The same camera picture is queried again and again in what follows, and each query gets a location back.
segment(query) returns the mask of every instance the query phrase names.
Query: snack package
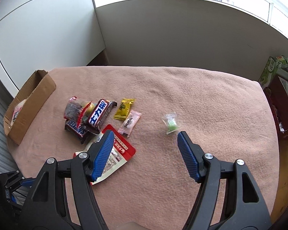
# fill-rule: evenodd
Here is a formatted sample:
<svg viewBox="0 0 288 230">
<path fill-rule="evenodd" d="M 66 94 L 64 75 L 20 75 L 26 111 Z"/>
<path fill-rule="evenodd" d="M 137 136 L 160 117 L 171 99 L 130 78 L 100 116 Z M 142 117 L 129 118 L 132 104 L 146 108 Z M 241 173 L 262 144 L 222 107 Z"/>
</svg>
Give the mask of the snack package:
<svg viewBox="0 0 288 230">
<path fill-rule="evenodd" d="M 85 101 L 74 96 L 66 105 L 64 118 L 75 121 L 77 127 L 79 127 L 88 119 L 88 116 L 92 113 L 95 106 L 96 105 L 92 101 Z"/>
<path fill-rule="evenodd" d="M 125 120 L 130 111 L 130 107 L 134 101 L 135 101 L 134 98 L 131 98 L 131 99 L 124 98 L 116 114 L 114 115 L 114 119 Z"/>
<path fill-rule="evenodd" d="M 72 119 L 66 120 L 65 129 L 75 134 L 80 139 L 81 144 L 84 144 L 85 140 L 92 135 L 82 124 L 77 127 L 77 123 Z"/>
<path fill-rule="evenodd" d="M 101 177 L 97 178 L 96 182 L 92 182 L 91 184 L 96 184 L 104 179 L 106 179 L 108 176 L 113 174 L 117 169 L 119 169 L 121 166 L 123 166 L 127 161 L 129 161 L 135 154 L 135 148 L 132 147 L 131 144 L 127 142 L 126 139 L 122 137 L 114 128 L 112 125 L 108 124 L 99 135 L 96 135 L 86 146 L 86 148 L 83 151 L 75 152 L 74 157 L 77 156 L 81 152 L 86 152 L 90 148 L 90 146 L 95 143 L 99 142 L 102 138 L 104 132 L 106 130 L 112 130 L 114 132 L 114 144 L 113 148 L 111 150 L 110 156 L 107 160 L 106 166 L 103 170 L 103 174 Z"/>
<path fill-rule="evenodd" d="M 124 123 L 118 129 L 118 133 L 120 133 L 126 137 L 129 137 L 133 127 L 135 126 L 135 124 L 139 120 L 140 116 L 142 116 L 141 113 L 136 112 L 134 110 L 131 110 L 128 117 L 124 121 Z"/>
<path fill-rule="evenodd" d="M 99 134 L 100 128 L 113 106 L 117 106 L 117 103 L 114 101 L 100 99 L 85 122 L 86 129 L 93 134 Z"/>
<path fill-rule="evenodd" d="M 24 99 L 18 105 L 16 105 L 14 112 L 13 112 L 12 120 L 11 120 L 11 126 L 14 124 L 19 112 L 22 110 L 22 107 L 24 106 L 26 101 L 27 99 Z"/>
<path fill-rule="evenodd" d="M 170 133 L 180 129 L 180 126 L 178 126 L 176 123 L 176 116 L 177 116 L 177 114 L 176 114 L 176 112 L 174 112 L 171 114 L 166 114 L 165 116 L 162 117 L 162 121 L 167 126 L 167 133 L 166 134 L 170 134 Z"/>
</svg>

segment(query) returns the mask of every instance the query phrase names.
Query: wooden floor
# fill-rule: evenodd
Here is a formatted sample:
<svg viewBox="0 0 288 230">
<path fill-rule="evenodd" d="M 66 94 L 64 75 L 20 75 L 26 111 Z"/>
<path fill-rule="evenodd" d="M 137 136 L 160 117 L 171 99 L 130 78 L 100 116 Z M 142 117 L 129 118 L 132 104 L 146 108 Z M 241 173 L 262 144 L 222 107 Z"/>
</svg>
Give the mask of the wooden floor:
<svg viewBox="0 0 288 230">
<path fill-rule="evenodd" d="M 274 223 L 288 206 L 288 140 L 279 141 L 280 173 L 271 220 Z"/>
</svg>

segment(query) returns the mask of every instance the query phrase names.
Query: silver screw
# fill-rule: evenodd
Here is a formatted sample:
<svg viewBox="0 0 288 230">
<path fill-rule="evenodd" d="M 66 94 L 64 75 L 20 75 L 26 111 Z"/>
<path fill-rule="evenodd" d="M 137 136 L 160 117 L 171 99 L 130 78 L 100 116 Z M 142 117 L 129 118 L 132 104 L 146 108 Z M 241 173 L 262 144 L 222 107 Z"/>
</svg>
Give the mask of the silver screw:
<svg viewBox="0 0 288 230">
<path fill-rule="evenodd" d="M 212 158 L 213 158 L 213 155 L 210 154 L 210 153 L 206 153 L 206 154 L 205 154 L 205 158 L 206 158 L 206 159 L 212 159 Z"/>
<path fill-rule="evenodd" d="M 47 159 L 47 163 L 48 163 L 48 164 L 53 164 L 53 163 L 54 163 L 54 158 L 53 158 L 53 157 L 48 158 L 48 159 Z"/>
<path fill-rule="evenodd" d="M 244 161 L 243 161 L 242 159 L 238 159 L 238 160 L 237 160 L 237 164 L 243 165 L 243 164 L 244 164 Z"/>
<path fill-rule="evenodd" d="M 87 158 L 87 157 L 88 157 L 88 154 L 87 154 L 86 152 L 82 152 L 82 153 L 79 154 L 79 157 L 80 157 L 81 159 Z"/>
</svg>

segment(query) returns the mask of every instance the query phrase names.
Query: pink blanket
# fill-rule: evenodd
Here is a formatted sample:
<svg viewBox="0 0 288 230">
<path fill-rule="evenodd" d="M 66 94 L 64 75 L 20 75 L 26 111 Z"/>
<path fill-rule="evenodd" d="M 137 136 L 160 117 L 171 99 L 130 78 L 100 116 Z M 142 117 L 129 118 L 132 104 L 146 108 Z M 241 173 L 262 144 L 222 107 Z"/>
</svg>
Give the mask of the pink blanket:
<svg viewBox="0 0 288 230">
<path fill-rule="evenodd" d="M 273 117 L 259 84 L 227 73 L 175 67 L 73 67 L 49 72 L 57 88 L 32 122 L 20 146 L 10 151 L 26 177 L 35 177 L 49 157 L 69 159 L 85 146 L 64 130 L 68 99 L 100 98 L 120 103 L 135 98 L 142 117 L 128 141 L 135 156 L 93 190 L 110 229 L 135 221 L 152 230 L 182 229 L 199 184 L 188 175 L 177 148 L 177 132 L 166 135 L 161 120 L 176 111 L 178 124 L 194 143 L 219 160 L 245 161 L 271 212 L 279 152 Z M 116 129 L 114 108 L 104 126 Z M 220 218 L 224 183 L 213 223 Z M 71 216 L 78 222 L 71 191 Z"/>
</svg>

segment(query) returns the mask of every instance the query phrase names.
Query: snack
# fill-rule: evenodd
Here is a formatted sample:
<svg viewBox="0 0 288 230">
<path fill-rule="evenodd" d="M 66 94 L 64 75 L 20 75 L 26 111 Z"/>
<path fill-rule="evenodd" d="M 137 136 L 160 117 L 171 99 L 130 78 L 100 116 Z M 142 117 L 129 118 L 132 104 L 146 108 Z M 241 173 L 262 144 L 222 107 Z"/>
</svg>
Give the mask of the snack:
<svg viewBox="0 0 288 230">
<path fill-rule="evenodd" d="M 91 133 L 87 131 L 83 125 L 77 127 L 77 123 L 72 119 L 67 119 L 65 121 L 65 129 L 73 132 L 80 139 L 81 144 L 83 144 L 91 135 Z"/>
<path fill-rule="evenodd" d="M 24 106 L 26 101 L 27 99 L 24 99 L 18 105 L 16 105 L 12 116 L 11 126 L 14 124 L 19 112 L 22 110 L 22 107 Z"/>
<path fill-rule="evenodd" d="M 162 121 L 165 123 L 167 126 L 167 133 L 170 134 L 174 131 L 177 131 L 180 129 L 180 127 L 176 123 L 176 118 L 177 114 L 176 112 L 171 113 L 171 114 L 166 114 L 165 116 L 162 117 Z"/>
<path fill-rule="evenodd" d="M 135 126 L 141 115 L 141 113 L 131 110 L 124 123 L 118 129 L 118 133 L 129 137 L 133 127 Z"/>
<path fill-rule="evenodd" d="M 74 96 L 66 105 L 64 118 L 72 119 L 77 123 L 77 127 L 79 127 L 80 124 L 87 120 L 95 106 L 96 105 L 92 103 L 92 101 L 84 101 L 83 99 L 78 99 Z"/>
<path fill-rule="evenodd" d="M 94 134 L 99 134 L 100 128 L 113 106 L 117 106 L 117 103 L 114 101 L 100 99 L 85 122 L 86 129 Z"/>
<path fill-rule="evenodd" d="M 134 98 L 131 98 L 131 99 L 124 98 L 116 114 L 114 115 L 114 119 L 125 120 L 130 111 L 130 107 L 134 101 L 135 101 Z"/>
<path fill-rule="evenodd" d="M 106 130 L 112 130 L 114 132 L 114 144 L 111 150 L 110 156 L 108 158 L 107 164 L 103 170 L 101 177 L 97 178 L 96 182 L 91 184 L 96 184 L 103 181 L 108 176 L 113 174 L 117 169 L 123 166 L 127 161 L 129 161 L 135 154 L 135 148 L 127 142 L 114 128 L 112 125 L 108 124 L 102 132 L 95 136 L 86 146 L 83 151 L 74 153 L 74 157 L 81 152 L 86 152 L 95 142 L 99 142 Z"/>
</svg>

